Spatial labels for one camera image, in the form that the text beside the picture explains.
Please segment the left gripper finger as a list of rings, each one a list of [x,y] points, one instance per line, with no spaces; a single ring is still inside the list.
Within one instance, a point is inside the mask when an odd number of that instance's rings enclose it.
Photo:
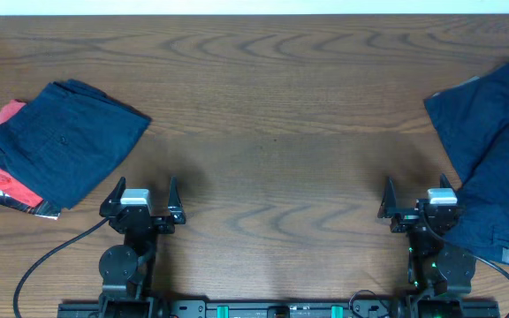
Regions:
[[[114,189],[101,204],[101,210],[116,210],[125,191],[125,177],[121,177]]]
[[[171,213],[183,212],[183,206],[179,198],[178,180],[176,177],[171,177],[167,208]]]

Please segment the navy blue shorts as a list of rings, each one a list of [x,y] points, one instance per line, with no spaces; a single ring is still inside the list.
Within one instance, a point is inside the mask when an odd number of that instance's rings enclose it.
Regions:
[[[445,239],[490,261],[509,264],[509,107],[462,117],[428,112],[461,181],[463,209]]]

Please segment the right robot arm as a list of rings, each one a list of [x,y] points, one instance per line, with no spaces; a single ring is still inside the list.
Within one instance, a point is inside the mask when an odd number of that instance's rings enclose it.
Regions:
[[[390,317],[462,317],[461,297],[472,290],[475,258],[443,240],[460,217],[458,198],[446,176],[412,208],[398,205],[391,178],[386,179],[377,216],[391,221],[392,233],[409,242],[407,280],[415,291],[395,300]]]

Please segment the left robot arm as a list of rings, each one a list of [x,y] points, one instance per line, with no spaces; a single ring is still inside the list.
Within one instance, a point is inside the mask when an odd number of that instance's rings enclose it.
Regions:
[[[147,189],[128,189],[121,178],[100,207],[99,215],[124,236],[121,245],[106,250],[99,261],[103,289],[99,297],[99,318],[166,318],[167,301],[152,292],[156,265],[157,237],[175,232],[186,222],[178,192],[171,178],[167,216],[151,215]]]

